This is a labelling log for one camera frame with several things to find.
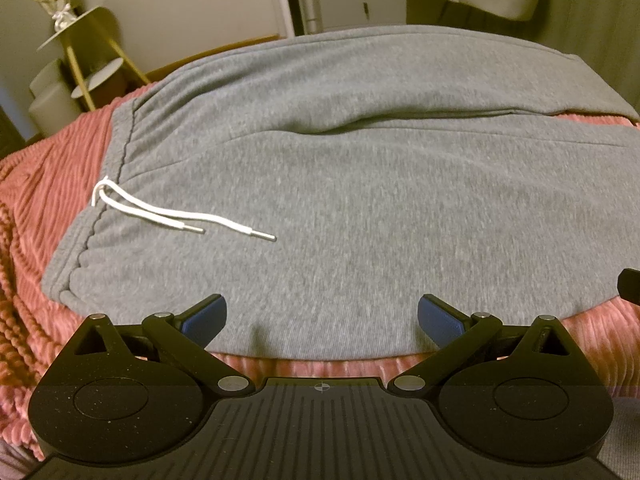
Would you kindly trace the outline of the pink ribbed bedspread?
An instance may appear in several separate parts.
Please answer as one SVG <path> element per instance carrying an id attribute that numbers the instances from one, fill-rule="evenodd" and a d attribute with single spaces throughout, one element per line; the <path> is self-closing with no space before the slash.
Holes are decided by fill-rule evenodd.
<path id="1" fill-rule="evenodd" d="M 27 410 L 32 390 L 80 323 L 43 295 L 58 243 L 89 201 L 121 98 L 1 162 L 1 475 L 21 479 L 43 459 Z M 564 322 L 612 391 L 602 460 L 639 474 L 639 309 L 611 299 Z"/>

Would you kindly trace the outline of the gold tiered side table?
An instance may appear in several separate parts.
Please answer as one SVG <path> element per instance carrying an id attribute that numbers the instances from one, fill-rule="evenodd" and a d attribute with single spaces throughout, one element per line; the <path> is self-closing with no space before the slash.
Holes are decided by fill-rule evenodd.
<path id="1" fill-rule="evenodd" d="M 142 86 L 151 81 L 125 52 L 117 39 L 119 27 L 115 14 L 106 6 L 94 6 L 80 14 L 72 24 L 54 32 L 37 48 L 37 52 L 58 44 L 73 82 L 79 89 L 79 99 L 87 110 L 96 110 L 93 90 L 107 82 L 121 68 Z"/>

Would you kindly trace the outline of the white stacked boxes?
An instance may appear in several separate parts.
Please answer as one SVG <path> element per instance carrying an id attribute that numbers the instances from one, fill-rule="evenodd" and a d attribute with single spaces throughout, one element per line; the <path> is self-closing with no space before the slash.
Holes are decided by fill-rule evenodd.
<path id="1" fill-rule="evenodd" d="M 82 108 L 72 98 L 59 58 L 40 70 L 29 84 L 29 91 L 32 94 L 29 117 L 46 138 L 58 133 L 82 113 Z"/>

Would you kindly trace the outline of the grey sweatpants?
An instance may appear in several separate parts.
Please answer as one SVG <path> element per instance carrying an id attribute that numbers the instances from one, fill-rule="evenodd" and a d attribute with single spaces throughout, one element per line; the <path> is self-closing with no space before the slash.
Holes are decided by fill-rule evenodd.
<path id="1" fill-rule="evenodd" d="M 431 350 L 428 292 L 509 324 L 566 318 L 638 266 L 636 122 L 577 56 L 484 32 L 342 30 L 202 58 L 116 108 L 101 174 L 113 197 L 253 234 L 95 203 L 42 288 L 118 324 L 216 292 L 213 351 L 293 360 Z"/>

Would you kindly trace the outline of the white drawstring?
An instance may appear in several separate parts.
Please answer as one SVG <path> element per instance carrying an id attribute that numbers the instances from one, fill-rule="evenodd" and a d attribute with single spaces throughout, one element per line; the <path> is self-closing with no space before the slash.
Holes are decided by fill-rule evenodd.
<path id="1" fill-rule="evenodd" d="M 99 180 L 93 187 L 90 200 L 91 206 L 96 207 L 99 202 L 127 216 L 149 221 L 158 226 L 166 226 L 166 228 L 173 230 L 204 234 L 205 230 L 199 226 L 192 226 L 192 222 L 206 222 L 216 224 L 216 226 L 223 226 L 235 233 L 266 240 L 267 242 L 274 243 L 277 240 L 277 237 L 273 234 L 257 231 L 250 226 L 244 226 L 244 224 L 218 216 L 218 214 L 204 214 L 204 212 L 184 211 L 151 205 L 126 192 L 109 177 Z"/>

